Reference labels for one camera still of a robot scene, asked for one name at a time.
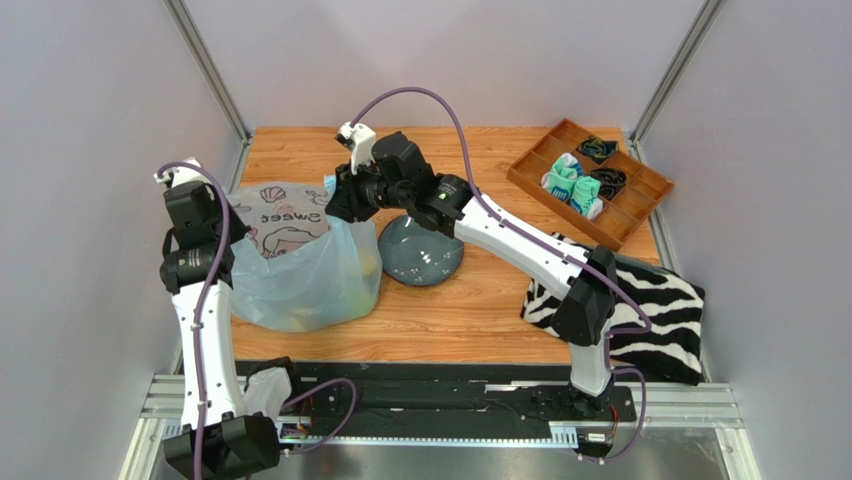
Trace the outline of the light blue printed plastic bag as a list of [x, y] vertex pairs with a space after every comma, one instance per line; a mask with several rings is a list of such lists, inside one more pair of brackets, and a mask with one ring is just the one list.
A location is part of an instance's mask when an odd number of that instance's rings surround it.
[[272, 182], [229, 195], [249, 228], [232, 246], [238, 318], [305, 333], [373, 310], [382, 273], [376, 228], [326, 215], [334, 185], [328, 176], [323, 185]]

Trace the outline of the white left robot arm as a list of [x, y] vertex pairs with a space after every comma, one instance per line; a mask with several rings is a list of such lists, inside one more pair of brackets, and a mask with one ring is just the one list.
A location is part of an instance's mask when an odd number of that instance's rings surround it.
[[241, 479], [281, 459], [278, 411], [292, 392], [287, 364], [239, 384], [230, 327], [232, 241], [248, 231], [225, 197], [201, 180], [164, 193], [173, 226], [160, 277], [178, 319], [184, 379], [179, 433], [163, 442], [167, 464], [186, 479]]

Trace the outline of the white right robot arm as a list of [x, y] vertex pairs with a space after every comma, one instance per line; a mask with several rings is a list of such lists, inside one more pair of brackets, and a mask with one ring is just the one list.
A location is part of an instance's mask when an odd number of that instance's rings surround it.
[[351, 158], [335, 170], [327, 215], [356, 223], [381, 209], [403, 210], [423, 229], [483, 248], [536, 280], [559, 301], [549, 326], [569, 345], [573, 397], [602, 409], [614, 382], [604, 342], [616, 303], [613, 253], [550, 237], [469, 181], [434, 172], [401, 132], [378, 138], [364, 125], [345, 124], [335, 138]]

